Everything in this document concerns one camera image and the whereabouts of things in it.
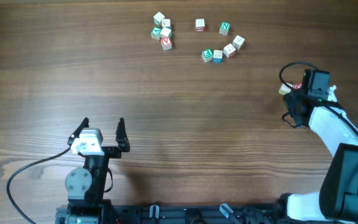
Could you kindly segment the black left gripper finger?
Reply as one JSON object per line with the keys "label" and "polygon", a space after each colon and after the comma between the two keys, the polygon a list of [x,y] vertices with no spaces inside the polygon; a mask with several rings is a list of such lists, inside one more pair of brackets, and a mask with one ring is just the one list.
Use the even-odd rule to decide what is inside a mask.
{"label": "black left gripper finger", "polygon": [[76,138],[79,138],[80,133],[84,128],[89,127],[89,119],[85,117],[81,124],[73,131],[73,133],[68,138],[68,145],[71,146]]}
{"label": "black left gripper finger", "polygon": [[130,143],[126,133],[124,118],[120,118],[116,128],[116,142],[118,148],[123,152],[130,151]]}

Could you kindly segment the red letter wooden block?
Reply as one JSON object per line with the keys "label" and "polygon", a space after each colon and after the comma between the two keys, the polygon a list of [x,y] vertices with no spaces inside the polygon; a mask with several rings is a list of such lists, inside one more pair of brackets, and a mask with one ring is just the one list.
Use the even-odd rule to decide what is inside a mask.
{"label": "red letter wooden block", "polygon": [[294,85],[293,85],[293,88],[294,88],[295,90],[300,89],[300,88],[301,88],[301,83],[296,83],[296,84],[294,84]]}

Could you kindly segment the yellow side picture block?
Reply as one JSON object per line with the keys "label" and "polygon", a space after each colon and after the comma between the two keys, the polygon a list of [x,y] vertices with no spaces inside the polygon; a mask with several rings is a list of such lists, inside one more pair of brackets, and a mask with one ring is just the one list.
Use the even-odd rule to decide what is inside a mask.
{"label": "yellow side picture block", "polygon": [[278,92],[281,95],[286,95],[287,93],[291,92],[292,87],[293,87],[293,85],[290,84],[290,83],[287,83],[287,84],[282,83],[282,85],[281,85],[281,87],[280,87]]}

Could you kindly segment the yellow edged picture block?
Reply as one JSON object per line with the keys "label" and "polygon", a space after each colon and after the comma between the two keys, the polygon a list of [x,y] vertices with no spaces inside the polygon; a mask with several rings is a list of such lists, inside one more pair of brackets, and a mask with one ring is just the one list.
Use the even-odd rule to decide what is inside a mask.
{"label": "yellow edged picture block", "polygon": [[245,42],[245,38],[237,35],[232,41],[232,45],[234,46],[235,49],[240,50],[241,47],[244,45],[244,42]]}

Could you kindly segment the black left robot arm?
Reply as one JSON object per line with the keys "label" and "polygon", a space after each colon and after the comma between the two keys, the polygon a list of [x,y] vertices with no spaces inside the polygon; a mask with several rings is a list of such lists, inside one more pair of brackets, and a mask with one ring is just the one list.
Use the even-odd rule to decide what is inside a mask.
{"label": "black left robot arm", "polygon": [[68,138],[74,154],[85,159],[83,167],[72,170],[65,179],[68,206],[65,212],[56,213],[56,223],[120,223],[121,218],[109,199],[104,199],[106,177],[112,176],[108,167],[110,159],[120,159],[123,152],[130,151],[124,118],[116,128],[115,146],[103,146],[100,129],[90,128],[84,118]]}

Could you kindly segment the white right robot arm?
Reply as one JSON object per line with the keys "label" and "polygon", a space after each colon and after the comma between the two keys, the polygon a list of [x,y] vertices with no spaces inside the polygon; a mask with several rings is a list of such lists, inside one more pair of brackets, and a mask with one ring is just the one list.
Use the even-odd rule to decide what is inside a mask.
{"label": "white right robot arm", "polygon": [[309,127],[333,157],[319,191],[284,198],[283,215],[288,219],[358,223],[358,129],[333,90],[312,98],[306,89],[290,88],[283,97],[295,126]]}

